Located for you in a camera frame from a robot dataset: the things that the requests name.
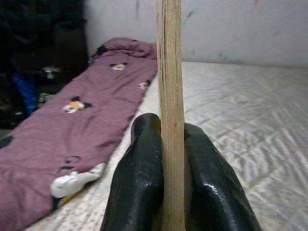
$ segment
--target mattress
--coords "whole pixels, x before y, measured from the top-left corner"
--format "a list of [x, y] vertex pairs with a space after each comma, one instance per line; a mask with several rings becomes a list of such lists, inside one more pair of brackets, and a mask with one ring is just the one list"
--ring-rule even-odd
[[[183, 62], [186, 122], [234, 168], [265, 231], [308, 230], [308, 69]], [[135, 117], [159, 114], [155, 78]], [[96, 231], [130, 128], [103, 176], [27, 231]]]

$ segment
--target black bag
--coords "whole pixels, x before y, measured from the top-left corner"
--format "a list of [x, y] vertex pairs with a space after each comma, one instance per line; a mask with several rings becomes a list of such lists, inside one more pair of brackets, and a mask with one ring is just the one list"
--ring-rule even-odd
[[0, 128], [13, 129], [22, 122], [26, 109], [22, 97], [12, 79], [0, 74]]

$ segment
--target white mattress cover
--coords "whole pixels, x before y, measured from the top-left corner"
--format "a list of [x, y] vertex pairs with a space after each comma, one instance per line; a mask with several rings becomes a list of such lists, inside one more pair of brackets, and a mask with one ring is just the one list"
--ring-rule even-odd
[[[155, 78], [136, 116], [159, 114]], [[308, 69], [183, 63], [186, 122], [234, 168], [264, 231], [308, 230]], [[128, 129], [104, 175], [27, 231], [97, 231]]]

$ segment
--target wooden stick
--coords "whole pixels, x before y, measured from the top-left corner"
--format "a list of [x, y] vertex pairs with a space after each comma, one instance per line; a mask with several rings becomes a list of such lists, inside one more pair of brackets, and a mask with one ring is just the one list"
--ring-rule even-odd
[[163, 140], [162, 231], [184, 231], [184, 110], [181, 69], [181, 0], [157, 8], [157, 56]]

